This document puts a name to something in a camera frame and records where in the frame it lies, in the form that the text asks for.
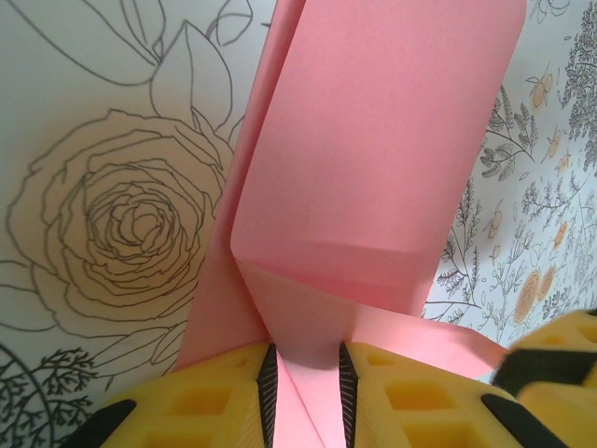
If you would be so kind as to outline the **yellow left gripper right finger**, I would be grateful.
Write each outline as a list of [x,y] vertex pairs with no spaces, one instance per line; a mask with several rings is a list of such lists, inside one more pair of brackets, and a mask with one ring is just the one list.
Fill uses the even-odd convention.
[[507,392],[364,343],[339,348],[349,447],[529,447],[532,418]]

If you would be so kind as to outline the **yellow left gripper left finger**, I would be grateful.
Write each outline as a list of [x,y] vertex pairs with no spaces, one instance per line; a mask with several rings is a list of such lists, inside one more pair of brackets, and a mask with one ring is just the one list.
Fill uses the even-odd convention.
[[65,447],[271,447],[276,347],[254,343],[112,398]]

